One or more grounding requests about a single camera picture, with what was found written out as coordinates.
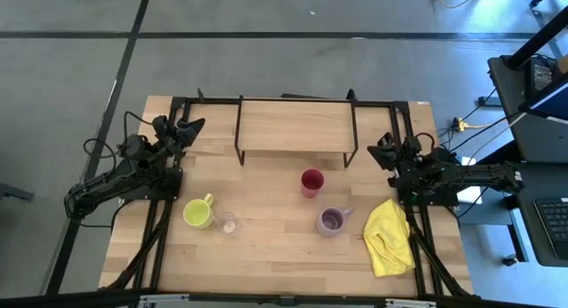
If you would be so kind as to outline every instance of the towel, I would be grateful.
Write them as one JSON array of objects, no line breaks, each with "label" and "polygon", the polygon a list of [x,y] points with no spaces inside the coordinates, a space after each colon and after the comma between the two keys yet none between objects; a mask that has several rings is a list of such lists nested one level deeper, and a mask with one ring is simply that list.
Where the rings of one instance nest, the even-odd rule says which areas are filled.
[{"label": "towel", "polygon": [[373,262],[375,277],[398,275],[414,268],[402,208],[388,200],[375,208],[365,224],[363,237]]}]

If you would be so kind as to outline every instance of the purple mug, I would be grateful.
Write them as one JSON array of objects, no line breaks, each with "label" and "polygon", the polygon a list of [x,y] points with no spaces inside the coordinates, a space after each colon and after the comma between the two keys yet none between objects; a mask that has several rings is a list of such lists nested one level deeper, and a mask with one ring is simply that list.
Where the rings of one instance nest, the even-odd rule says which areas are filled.
[{"label": "purple mug", "polygon": [[338,209],[328,207],[323,209],[316,219],[316,229],[324,237],[334,237],[345,227],[345,220],[353,209]]}]

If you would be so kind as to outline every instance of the wooden shelf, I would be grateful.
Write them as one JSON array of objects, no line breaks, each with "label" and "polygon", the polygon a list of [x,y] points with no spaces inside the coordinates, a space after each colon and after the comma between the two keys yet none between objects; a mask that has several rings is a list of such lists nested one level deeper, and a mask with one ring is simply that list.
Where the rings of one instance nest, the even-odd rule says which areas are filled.
[{"label": "wooden shelf", "polygon": [[354,150],[350,103],[244,100],[241,151],[350,153]]}]

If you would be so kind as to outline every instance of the black table leg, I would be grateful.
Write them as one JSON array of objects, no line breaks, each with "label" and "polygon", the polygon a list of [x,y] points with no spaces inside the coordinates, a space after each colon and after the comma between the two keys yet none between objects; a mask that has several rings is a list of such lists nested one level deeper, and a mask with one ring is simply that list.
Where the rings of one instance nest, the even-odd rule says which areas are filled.
[{"label": "black table leg", "polygon": [[528,255],[525,249],[525,245],[521,240],[520,229],[512,213],[513,209],[518,208],[518,200],[515,195],[509,195],[503,198],[503,203],[505,203],[505,207],[509,210],[509,215],[511,218],[511,225],[507,225],[507,229],[509,229],[509,235],[511,236],[511,241],[513,242],[515,254],[503,258],[502,262],[507,266],[514,265],[516,263],[527,262]]},{"label": "black table leg", "polygon": [[0,184],[0,200],[2,197],[15,197],[24,201],[31,201],[34,195],[14,186]]}]

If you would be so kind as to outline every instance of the floor tile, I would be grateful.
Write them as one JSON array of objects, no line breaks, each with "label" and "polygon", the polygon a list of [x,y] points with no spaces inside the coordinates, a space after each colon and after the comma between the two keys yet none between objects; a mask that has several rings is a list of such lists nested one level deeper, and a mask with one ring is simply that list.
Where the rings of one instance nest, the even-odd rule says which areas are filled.
[{"label": "floor tile", "polygon": [[124,41],[0,40],[0,182],[35,192],[0,203],[0,297],[39,294]]},{"label": "floor tile", "polygon": [[[458,4],[463,0],[446,0]],[[525,0],[150,0],[144,31],[535,32]]]},{"label": "floor tile", "polygon": [[140,0],[0,0],[0,30],[130,31]]}]

